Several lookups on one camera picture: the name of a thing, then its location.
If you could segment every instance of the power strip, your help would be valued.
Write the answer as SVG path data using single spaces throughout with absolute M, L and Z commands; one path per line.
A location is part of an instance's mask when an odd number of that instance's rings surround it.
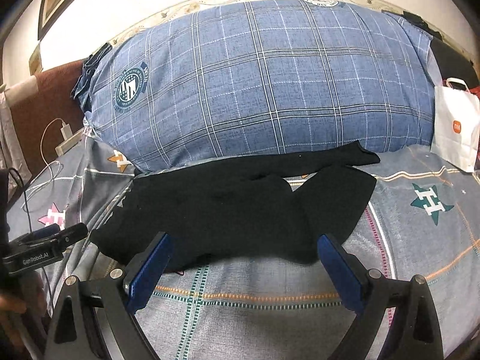
M 68 150 L 74 147 L 82 139 L 83 128 L 78 130 L 67 140 L 64 140 L 60 145 L 55 148 L 58 156 L 65 154 Z

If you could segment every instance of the green star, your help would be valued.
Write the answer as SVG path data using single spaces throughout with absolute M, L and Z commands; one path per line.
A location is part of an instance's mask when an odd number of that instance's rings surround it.
M 438 225 L 438 214 L 440 211 L 450 211 L 454 206 L 443 204 L 438 198 L 437 186 L 433 185 L 427 190 L 419 187 L 417 184 L 412 184 L 417 194 L 417 198 L 410 203 L 413 207 L 424 209 L 429 216 L 431 216 L 435 226 Z

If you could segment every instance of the red dashed stripe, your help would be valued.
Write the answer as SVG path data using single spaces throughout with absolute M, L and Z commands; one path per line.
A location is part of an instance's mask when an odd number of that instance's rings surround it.
M 371 217 L 370 211 L 368 208 L 365 208 L 365 214 L 367 216 L 368 223 L 370 224 L 373 236 L 375 237 L 375 242 L 377 243 L 378 249 L 380 249 L 380 254 L 382 255 L 382 265 L 383 265 L 383 275 L 388 277 L 388 265 L 387 265 L 387 256 L 385 250 L 383 249 L 382 243 L 380 242 L 380 237 L 378 237 L 378 232 L 375 227 L 374 219 Z M 388 327 L 392 324 L 393 314 L 392 309 L 388 309 Z

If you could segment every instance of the pink star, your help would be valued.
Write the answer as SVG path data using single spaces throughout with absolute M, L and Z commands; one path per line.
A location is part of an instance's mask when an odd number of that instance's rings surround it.
M 48 213 L 38 221 L 43 223 L 45 227 L 56 223 L 60 226 L 60 230 L 65 230 L 65 211 L 60 212 L 55 203 L 52 203 L 52 208 L 49 208 Z

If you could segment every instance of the brown headboard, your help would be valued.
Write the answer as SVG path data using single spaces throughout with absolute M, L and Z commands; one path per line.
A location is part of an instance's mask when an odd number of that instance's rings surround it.
M 35 74 L 5 91 L 15 132 L 33 177 L 45 167 L 40 139 L 47 124 L 59 117 L 70 124 L 73 133 L 83 126 L 83 112 L 70 98 L 81 73 L 82 61 L 70 62 Z M 60 127 L 58 121 L 45 133 L 43 154 L 47 162 L 57 158 L 55 148 L 63 141 Z

